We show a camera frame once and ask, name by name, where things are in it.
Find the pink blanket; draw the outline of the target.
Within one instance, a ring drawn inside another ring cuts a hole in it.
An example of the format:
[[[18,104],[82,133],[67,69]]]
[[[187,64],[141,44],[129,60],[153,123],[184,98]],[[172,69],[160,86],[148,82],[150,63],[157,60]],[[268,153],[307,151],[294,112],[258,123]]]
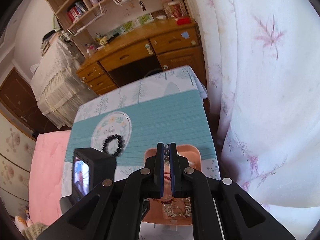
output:
[[[70,131],[58,131],[37,137],[29,177],[29,212],[34,223],[51,225],[62,215],[62,173],[70,135]]]

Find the pink paper box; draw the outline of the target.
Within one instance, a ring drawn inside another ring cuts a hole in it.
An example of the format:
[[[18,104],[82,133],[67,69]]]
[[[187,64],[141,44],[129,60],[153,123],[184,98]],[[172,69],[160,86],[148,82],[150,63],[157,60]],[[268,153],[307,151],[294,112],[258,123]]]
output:
[[[201,155],[193,145],[176,146],[178,155],[188,159],[189,166],[201,170]],[[171,175],[169,160],[164,161],[164,194],[160,199],[150,199],[150,210],[143,222],[163,225],[192,224],[191,203],[189,198],[174,198],[171,192]]]

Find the brown door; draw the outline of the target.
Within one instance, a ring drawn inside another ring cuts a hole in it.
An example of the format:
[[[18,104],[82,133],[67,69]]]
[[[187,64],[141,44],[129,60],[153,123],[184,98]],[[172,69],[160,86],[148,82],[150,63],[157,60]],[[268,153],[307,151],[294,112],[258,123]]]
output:
[[[1,84],[1,103],[33,132],[42,134],[58,130],[42,114],[31,87],[15,68],[12,68]]]

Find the red box on desk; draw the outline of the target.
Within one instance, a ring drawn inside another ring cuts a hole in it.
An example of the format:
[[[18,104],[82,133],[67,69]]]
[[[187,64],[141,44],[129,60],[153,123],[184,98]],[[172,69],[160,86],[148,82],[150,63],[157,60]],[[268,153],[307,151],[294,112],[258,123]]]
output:
[[[191,18],[190,17],[178,18],[178,19],[176,19],[176,24],[177,25],[191,24]]]

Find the wooden bookshelf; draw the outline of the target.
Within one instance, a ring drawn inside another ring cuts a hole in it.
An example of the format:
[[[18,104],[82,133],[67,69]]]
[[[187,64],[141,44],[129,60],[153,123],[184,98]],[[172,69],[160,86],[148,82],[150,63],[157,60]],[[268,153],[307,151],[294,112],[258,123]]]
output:
[[[84,57],[115,33],[188,14],[184,0],[45,0]]]

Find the tree-print tablecloth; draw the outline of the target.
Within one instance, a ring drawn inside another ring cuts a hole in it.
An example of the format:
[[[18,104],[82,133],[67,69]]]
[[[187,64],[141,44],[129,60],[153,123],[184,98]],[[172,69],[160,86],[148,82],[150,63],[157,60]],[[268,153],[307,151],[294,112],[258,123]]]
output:
[[[202,172],[220,178],[213,139],[204,111],[207,92],[189,66],[158,73],[108,92],[79,107],[69,138],[62,174],[62,196],[72,192],[76,148],[100,150],[114,134],[124,139],[115,179],[127,178],[144,165],[144,154],[158,143],[193,145]]]

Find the white floral curtain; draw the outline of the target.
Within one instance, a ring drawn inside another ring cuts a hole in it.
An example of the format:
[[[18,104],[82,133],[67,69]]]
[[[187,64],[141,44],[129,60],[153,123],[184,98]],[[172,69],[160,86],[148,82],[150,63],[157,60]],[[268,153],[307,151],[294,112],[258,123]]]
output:
[[[187,0],[225,172],[296,239],[319,222],[319,15],[308,0]]]

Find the wooden desk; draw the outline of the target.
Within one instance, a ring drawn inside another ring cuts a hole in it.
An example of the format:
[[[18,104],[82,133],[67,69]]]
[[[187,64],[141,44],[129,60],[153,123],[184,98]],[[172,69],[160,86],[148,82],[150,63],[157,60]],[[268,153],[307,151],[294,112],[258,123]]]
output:
[[[102,95],[152,74],[188,65],[205,85],[199,28],[192,18],[186,21],[183,25],[176,20],[155,21],[116,37],[84,61],[76,72],[78,78]]]

